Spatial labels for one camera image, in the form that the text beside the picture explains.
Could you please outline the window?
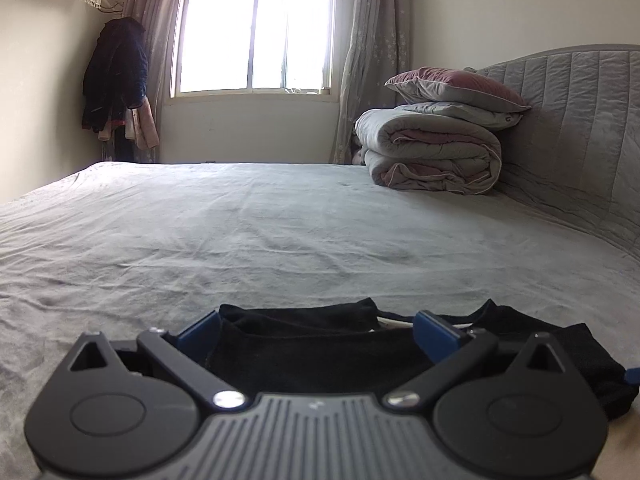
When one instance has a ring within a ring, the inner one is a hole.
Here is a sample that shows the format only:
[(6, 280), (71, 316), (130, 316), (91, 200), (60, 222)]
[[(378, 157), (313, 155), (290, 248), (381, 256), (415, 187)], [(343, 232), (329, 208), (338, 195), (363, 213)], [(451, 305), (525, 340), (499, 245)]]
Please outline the window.
[(180, 0), (171, 96), (332, 89), (336, 0)]

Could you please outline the dark hanging jacket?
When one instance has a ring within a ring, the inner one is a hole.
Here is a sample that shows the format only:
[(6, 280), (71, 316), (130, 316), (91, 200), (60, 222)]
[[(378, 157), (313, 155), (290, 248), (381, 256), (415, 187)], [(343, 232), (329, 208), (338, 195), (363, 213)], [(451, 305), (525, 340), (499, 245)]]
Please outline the dark hanging jacket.
[(82, 128), (98, 133), (108, 120), (121, 126), (126, 110), (142, 105), (148, 80), (143, 34), (134, 18), (116, 18), (104, 25), (82, 81)]

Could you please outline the left grey curtain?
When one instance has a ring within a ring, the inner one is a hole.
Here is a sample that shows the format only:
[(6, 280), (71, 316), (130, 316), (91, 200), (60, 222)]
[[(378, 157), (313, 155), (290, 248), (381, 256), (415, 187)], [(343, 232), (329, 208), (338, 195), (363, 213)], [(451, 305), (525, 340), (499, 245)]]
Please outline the left grey curtain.
[(124, 14), (144, 28), (148, 58), (148, 99), (157, 133), (162, 132), (162, 111), (171, 86), (170, 64), (181, 0), (126, 0)]

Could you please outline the folded grey pink quilt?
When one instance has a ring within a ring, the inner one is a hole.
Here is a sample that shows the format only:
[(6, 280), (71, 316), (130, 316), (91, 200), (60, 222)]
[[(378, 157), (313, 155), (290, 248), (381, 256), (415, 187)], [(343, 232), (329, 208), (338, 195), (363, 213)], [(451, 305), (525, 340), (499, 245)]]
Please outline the folded grey pink quilt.
[(457, 102), (372, 108), (356, 121), (354, 162), (386, 188), (484, 194), (502, 168), (498, 134), (522, 117)]

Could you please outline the black garment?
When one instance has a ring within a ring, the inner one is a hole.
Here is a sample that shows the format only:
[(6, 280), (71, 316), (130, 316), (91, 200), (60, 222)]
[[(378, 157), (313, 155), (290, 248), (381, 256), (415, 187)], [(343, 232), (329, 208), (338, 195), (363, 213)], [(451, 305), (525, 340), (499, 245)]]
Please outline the black garment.
[[(217, 336), (198, 362), (247, 396), (261, 392), (360, 393), (384, 396), (432, 367), (413, 340), (410, 318), (387, 328), (396, 314), (370, 298), (308, 309), (252, 309), (224, 304)], [(625, 415), (639, 389), (584, 323), (561, 327), (487, 300), (451, 324), (484, 328), (502, 341), (522, 344), (548, 332), (562, 344), (608, 419)]]

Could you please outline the grey quilted headboard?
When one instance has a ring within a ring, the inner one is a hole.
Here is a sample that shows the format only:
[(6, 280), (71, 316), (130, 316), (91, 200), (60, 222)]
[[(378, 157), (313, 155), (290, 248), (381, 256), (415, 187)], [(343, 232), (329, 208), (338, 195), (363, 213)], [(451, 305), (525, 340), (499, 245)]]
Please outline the grey quilted headboard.
[(638, 255), (638, 47), (554, 49), (480, 74), (530, 107), (501, 140), (498, 190)]

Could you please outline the pink grey pillow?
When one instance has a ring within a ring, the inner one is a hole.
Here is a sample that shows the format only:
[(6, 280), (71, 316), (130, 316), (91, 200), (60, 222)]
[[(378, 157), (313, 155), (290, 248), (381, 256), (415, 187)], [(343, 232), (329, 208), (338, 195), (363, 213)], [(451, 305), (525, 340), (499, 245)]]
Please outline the pink grey pillow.
[(424, 66), (390, 77), (385, 87), (409, 104), (455, 102), (506, 114), (530, 109), (518, 93), (501, 82), (468, 70)]

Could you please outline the pink hanging clothes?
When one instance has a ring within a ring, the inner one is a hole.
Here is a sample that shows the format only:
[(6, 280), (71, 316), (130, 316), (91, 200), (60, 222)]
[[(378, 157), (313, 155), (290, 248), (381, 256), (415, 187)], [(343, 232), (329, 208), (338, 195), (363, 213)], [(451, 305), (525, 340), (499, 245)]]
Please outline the pink hanging clothes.
[(107, 113), (105, 126), (98, 132), (101, 142), (111, 140), (118, 127), (125, 128), (125, 139), (134, 141), (138, 150), (146, 151), (160, 145), (151, 103), (147, 96), (137, 108), (114, 107)]

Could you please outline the grey curtain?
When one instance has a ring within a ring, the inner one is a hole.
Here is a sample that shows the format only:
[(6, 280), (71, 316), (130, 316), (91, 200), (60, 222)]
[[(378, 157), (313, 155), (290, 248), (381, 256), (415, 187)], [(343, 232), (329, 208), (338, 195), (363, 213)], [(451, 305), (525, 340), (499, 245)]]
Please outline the grey curtain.
[(411, 0), (354, 0), (330, 162), (352, 161), (363, 112), (397, 104), (385, 83), (409, 69), (411, 33)]
[(181, 0), (126, 0), (124, 14), (144, 28), (148, 58), (148, 99), (157, 133), (162, 132), (162, 111), (171, 86), (170, 64)]

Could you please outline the right grey curtain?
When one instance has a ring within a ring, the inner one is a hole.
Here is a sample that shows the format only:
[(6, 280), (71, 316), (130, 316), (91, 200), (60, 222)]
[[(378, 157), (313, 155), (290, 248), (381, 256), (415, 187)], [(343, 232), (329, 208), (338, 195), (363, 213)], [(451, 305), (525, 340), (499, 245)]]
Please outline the right grey curtain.
[(411, 0), (354, 0), (330, 162), (352, 161), (363, 112), (397, 104), (385, 83), (409, 69), (411, 33)]

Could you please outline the grey bed sheet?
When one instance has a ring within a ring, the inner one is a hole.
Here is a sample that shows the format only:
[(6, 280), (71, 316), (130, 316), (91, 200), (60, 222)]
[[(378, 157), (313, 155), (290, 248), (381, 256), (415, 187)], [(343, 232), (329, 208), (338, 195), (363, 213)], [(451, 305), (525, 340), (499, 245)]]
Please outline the grey bed sheet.
[(101, 162), (1, 207), (1, 474), (76, 338), (180, 330), (221, 304), (585, 323), (639, 363), (639, 260), (505, 195), (399, 192), (363, 167)]

